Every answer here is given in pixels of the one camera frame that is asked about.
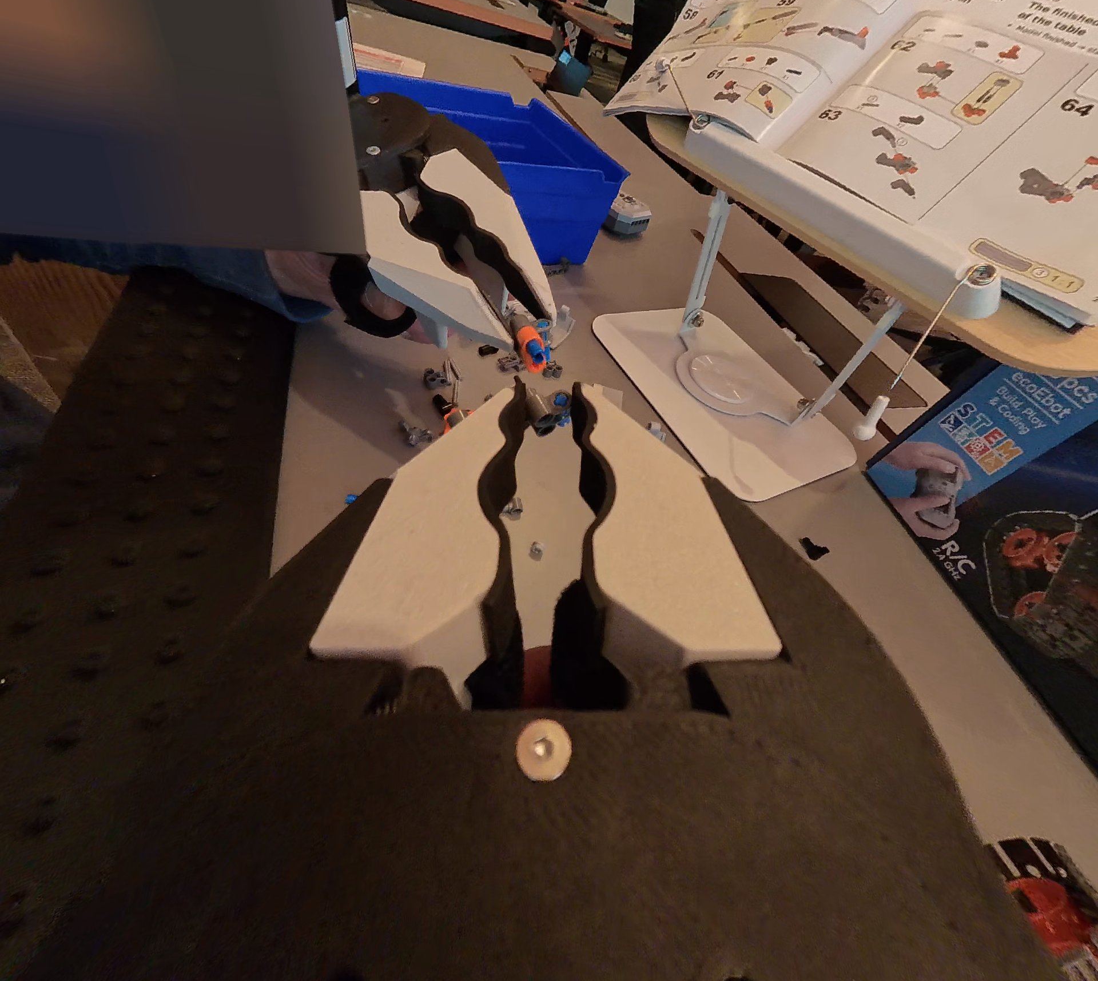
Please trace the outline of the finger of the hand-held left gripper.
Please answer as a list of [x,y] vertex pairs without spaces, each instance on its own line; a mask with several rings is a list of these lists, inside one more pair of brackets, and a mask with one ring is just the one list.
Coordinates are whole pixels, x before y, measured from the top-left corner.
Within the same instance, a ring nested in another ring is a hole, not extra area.
[[509,191],[457,149],[432,153],[419,171],[421,205],[471,246],[467,267],[492,302],[513,296],[531,317],[556,321],[542,261]]
[[441,247],[407,227],[402,203],[386,192],[360,192],[365,261],[379,291],[412,309],[426,341],[445,349],[450,333],[498,349],[514,344],[504,319],[507,289],[501,276],[479,261],[463,234],[460,264]]

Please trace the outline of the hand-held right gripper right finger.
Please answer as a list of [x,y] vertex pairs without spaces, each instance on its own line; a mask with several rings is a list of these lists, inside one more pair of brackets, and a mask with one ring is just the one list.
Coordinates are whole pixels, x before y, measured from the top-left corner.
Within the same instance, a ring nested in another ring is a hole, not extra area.
[[616,668],[776,659],[778,634],[715,503],[722,486],[600,387],[573,386],[571,420],[593,513],[579,627],[595,657]]

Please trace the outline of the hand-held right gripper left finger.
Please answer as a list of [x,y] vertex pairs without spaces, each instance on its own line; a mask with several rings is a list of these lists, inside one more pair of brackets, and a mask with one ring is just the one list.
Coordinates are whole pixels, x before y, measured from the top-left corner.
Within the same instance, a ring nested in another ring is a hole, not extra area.
[[315,657],[436,668],[467,685],[506,651],[520,623],[501,512],[525,431],[516,383],[369,488],[380,500],[309,642]]

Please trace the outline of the orange connector piece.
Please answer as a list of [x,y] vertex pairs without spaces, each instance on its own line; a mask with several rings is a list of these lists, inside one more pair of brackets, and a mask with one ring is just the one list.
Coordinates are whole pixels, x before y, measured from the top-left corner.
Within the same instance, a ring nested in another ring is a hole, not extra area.
[[544,330],[539,328],[538,320],[530,317],[526,312],[519,309],[516,310],[512,317],[508,319],[508,327],[514,341],[515,352],[525,370],[535,375],[542,374],[546,363],[542,365],[533,365],[527,363],[527,358],[524,354],[524,343],[528,339],[536,338],[542,342],[544,348],[547,350],[547,355],[549,357],[548,363],[550,361],[550,348],[547,341],[544,339]]

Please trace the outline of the person's left forearm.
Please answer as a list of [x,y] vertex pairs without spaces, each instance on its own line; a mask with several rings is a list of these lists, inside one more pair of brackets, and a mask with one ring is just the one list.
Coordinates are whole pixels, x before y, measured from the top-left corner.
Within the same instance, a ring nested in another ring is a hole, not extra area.
[[[101,241],[48,237],[1,236],[1,263],[61,261],[102,274],[130,275],[146,266],[173,269],[198,281],[249,298],[244,288],[250,283],[253,267],[262,264],[268,250],[234,250],[171,245],[124,245]],[[269,250],[290,252],[290,250]]]

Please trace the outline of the person's left hand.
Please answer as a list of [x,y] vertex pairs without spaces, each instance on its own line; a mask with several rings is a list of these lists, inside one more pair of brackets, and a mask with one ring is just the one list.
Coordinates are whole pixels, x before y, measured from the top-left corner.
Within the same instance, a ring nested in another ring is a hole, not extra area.
[[[260,306],[273,310],[298,324],[320,320],[344,309],[333,288],[332,274],[350,259],[305,252],[266,252],[262,264],[253,267],[245,294]],[[359,306],[381,321],[403,317],[406,306],[384,294],[372,278],[352,280],[350,294],[360,291]]]

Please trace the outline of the blue tagged storage bin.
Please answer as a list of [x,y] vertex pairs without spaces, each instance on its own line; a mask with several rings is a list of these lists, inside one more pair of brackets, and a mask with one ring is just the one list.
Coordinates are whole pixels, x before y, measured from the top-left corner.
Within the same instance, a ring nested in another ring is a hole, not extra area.
[[544,264],[586,261],[628,170],[535,98],[479,87],[358,71],[362,94],[407,96],[470,130],[492,151]]

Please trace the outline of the white red label sheet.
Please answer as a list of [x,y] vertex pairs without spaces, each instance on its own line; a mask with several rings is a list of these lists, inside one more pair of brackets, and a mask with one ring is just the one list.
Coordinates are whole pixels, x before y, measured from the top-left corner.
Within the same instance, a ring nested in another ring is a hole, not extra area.
[[352,62],[358,70],[372,73],[392,73],[400,77],[423,79],[426,73],[425,62],[401,55],[392,51],[352,42]]

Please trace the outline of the grey electronic module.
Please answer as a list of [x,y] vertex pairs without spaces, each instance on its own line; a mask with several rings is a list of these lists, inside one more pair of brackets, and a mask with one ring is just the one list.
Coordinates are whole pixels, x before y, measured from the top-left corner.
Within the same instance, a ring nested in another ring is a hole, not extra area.
[[635,196],[619,192],[610,203],[602,228],[620,237],[636,237],[649,227],[652,219],[651,208],[639,201]]

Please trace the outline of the white book stand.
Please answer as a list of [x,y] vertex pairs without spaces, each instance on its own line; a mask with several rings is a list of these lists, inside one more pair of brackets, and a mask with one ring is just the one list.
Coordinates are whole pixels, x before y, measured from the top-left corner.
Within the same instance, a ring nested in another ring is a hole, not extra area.
[[[704,176],[717,188],[708,226],[677,328],[672,313],[630,313],[595,320],[595,334],[666,426],[707,473],[748,501],[785,493],[818,478],[838,473],[856,461],[845,433],[822,415],[825,406],[863,363],[893,322],[915,302],[931,312],[943,310],[955,320],[990,317],[1001,296],[991,288],[989,264],[972,266],[954,282],[943,302],[931,304],[901,279],[825,238],[805,220],[794,220],[777,207],[749,196],[706,161],[685,149],[692,123],[684,118],[684,147],[690,165],[704,165]],[[721,319],[703,312],[706,289],[721,245],[733,200],[773,218],[819,250],[852,258],[863,274],[886,278],[894,298],[882,322],[862,343],[818,399],[807,399],[757,355]]]

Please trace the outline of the dark blue robot kit box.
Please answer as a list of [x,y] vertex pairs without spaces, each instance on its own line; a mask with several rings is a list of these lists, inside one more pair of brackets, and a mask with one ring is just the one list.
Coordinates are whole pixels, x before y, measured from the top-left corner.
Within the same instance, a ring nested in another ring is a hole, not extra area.
[[1096,771],[1096,378],[983,358],[866,479]]

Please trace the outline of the instruction booklet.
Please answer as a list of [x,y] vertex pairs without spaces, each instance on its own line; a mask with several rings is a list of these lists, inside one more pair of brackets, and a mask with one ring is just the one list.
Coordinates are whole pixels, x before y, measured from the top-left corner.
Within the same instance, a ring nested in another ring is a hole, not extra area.
[[688,0],[606,105],[943,302],[1096,325],[1096,0]]

